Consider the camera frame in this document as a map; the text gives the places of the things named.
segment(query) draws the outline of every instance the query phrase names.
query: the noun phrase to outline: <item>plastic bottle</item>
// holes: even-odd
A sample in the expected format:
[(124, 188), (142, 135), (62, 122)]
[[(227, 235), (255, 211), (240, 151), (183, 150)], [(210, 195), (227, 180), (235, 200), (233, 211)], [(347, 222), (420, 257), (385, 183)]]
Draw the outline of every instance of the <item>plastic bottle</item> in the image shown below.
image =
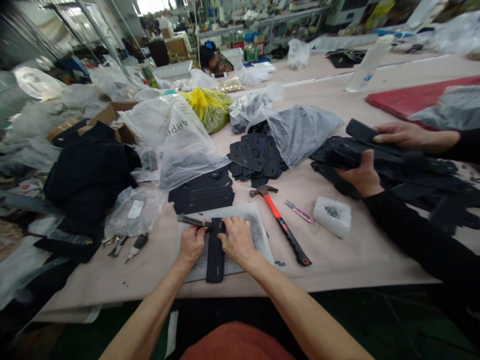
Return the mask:
[(394, 41), (393, 35), (380, 36), (375, 45), (368, 49), (362, 62), (356, 68), (345, 90), (356, 93), (363, 90), (374, 76), (375, 70), (380, 65), (383, 57), (389, 52)]

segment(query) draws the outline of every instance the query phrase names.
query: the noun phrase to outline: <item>hammer head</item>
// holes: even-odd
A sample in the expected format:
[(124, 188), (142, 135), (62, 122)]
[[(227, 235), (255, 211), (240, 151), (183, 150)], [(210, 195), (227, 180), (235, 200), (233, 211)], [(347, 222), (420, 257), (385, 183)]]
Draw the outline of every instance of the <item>hammer head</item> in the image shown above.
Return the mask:
[(253, 198), (255, 195), (261, 195), (263, 198), (265, 195), (269, 193), (269, 191), (273, 191), (274, 193), (278, 193), (279, 190), (274, 188), (270, 185), (262, 185), (257, 190), (250, 190), (250, 196)]

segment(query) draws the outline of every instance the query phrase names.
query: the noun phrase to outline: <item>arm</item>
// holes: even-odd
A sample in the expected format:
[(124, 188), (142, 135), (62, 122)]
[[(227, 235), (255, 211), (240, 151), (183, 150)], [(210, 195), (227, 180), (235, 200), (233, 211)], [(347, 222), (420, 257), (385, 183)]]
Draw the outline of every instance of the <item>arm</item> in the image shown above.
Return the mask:
[(403, 149), (424, 151), (440, 159), (451, 159), (480, 164), (478, 142), (480, 129), (467, 131), (427, 131), (405, 121), (375, 126), (380, 134), (373, 141), (394, 143)]
[(206, 227), (192, 226), (182, 233), (178, 259), (123, 325), (100, 359), (150, 359), (175, 295), (202, 254), (206, 231)]
[(373, 150), (362, 154), (360, 167), (337, 172), (356, 187), (378, 226), (425, 271), (463, 291), (480, 287), (480, 257), (385, 192), (374, 169)]
[(248, 221), (234, 216), (224, 222), (228, 236), (218, 236), (223, 250), (265, 290), (309, 359), (373, 359), (320, 304), (255, 250)]

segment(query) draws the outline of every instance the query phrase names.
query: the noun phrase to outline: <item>orange clothing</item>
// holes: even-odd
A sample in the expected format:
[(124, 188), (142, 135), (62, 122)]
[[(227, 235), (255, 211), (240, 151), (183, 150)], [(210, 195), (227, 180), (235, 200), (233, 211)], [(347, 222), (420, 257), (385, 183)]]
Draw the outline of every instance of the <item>orange clothing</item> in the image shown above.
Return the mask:
[(180, 358), (202, 359), (295, 360), (273, 337), (237, 321), (217, 327), (190, 346)]

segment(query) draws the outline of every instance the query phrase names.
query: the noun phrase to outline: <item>person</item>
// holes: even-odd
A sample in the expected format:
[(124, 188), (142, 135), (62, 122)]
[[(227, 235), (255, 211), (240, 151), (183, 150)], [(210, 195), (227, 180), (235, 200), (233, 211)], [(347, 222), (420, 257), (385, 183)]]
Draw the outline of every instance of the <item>person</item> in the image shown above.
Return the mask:
[[(233, 216), (223, 222), (227, 234), (218, 235), (223, 250), (261, 285), (309, 359), (373, 359), (320, 304), (255, 250), (248, 221)], [(175, 295), (203, 252), (206, 230), (206, 227), (192, 226), (181, 234), (180, 255), (100, 359), (150, 358)], [(289, 360), (293, 357), (266, 333), (250, 325), (230, 322), (189, 347), (181, 359)]]
[(217, 46), (210, 40), (200, 46), (200, 67), (218, 76), (234, 70), (230, 61), (217, 51)]
[[(396, 144), (439, 158), (480, 164), (480, 129), (427, 131), (404, 121), (373, 128), (373, 141)], [(377, 225), (405, 254), (443, 284), (427, 285), (436, 305), (480, 352), (480, 256), (446, 235), (380, 185), (374, 151), (362, 154), (358, 168), (337, 169), (360, 193)]]

